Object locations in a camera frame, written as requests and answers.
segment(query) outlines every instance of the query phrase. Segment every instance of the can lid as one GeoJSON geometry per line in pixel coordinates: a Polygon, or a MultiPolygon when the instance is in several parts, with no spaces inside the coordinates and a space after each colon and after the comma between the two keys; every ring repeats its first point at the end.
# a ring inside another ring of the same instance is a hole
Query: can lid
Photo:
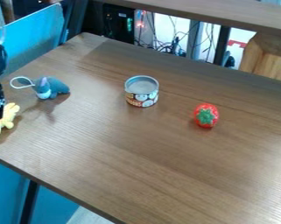
{"type": "Polygon", "coordinates": [[[147,75],[137,75],[126,80],[125,91],[137,95],[148,95],[158,90],[158,81],[147,75]]]}

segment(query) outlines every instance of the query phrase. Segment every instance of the tin can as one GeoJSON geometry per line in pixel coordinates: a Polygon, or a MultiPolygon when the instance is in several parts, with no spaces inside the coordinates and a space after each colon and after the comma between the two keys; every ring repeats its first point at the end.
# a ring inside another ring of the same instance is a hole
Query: tin can
{"type": "Polygon", "coordinates": [[[148,108],[158,101],[158,81],[147,75],[137,75],[125,81],[126,101],[139,108],[148,108]]]}

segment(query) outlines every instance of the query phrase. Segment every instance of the wooden shelf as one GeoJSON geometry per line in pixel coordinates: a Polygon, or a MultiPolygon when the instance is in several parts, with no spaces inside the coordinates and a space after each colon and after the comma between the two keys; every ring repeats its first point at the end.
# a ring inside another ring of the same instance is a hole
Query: wooden shelf
{"type": "Polygon", "coordinates": [[[281,6],[253,0],[96,0],[281,35],[281,6]]]}

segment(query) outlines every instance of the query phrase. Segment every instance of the plush toy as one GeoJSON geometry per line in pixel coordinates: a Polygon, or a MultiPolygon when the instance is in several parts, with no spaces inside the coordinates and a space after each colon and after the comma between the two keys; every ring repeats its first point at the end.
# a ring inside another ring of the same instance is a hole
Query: plush toy
{"type": "Polygon", "coordinates": [[[35,90],[37,97],[43,100],[48,98],[54,99],[58,94],[69,94],[69,87],[62,81],[53,77],[43,77],[37,80],[30,80],[27,77],[20,76],[11,80],[11,86],[17,89],[32,87],[35,90]],[[25,86],[15,87],[12,84],[14,80],[17,80],[20,84],[25,86]]]}
{"type": "Polygon", "coordinates": [[[8,103],[6,106],[4,106],[4,115],[0,120],[0,134],[3,127],[6,127],[9,130],[14,127],[13,120],[19,110],[20,107],[15,103],[8,103]]]}

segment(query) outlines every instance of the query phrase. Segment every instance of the wooden table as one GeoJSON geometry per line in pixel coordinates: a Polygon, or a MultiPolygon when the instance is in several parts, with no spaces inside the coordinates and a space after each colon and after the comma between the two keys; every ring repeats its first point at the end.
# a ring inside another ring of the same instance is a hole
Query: wooden table
{"type": "Polygon", "coordinates": [[[115,222],[281,223],[281,82],[90,34],[17,75],[72,92],[39,101],[5,85],[22,109],[0,163],[115,222]],[[151,108],[123,97],[140,73],[160,82],[151,108]],[[201,102],[220,110],[211,130],[191,118],[201,102]]]}
{"type": "Polygon", "coordinates": [[[257,0],[95,0],[191,18],[255,32],[281,35],[281,5],[257,0]]]}

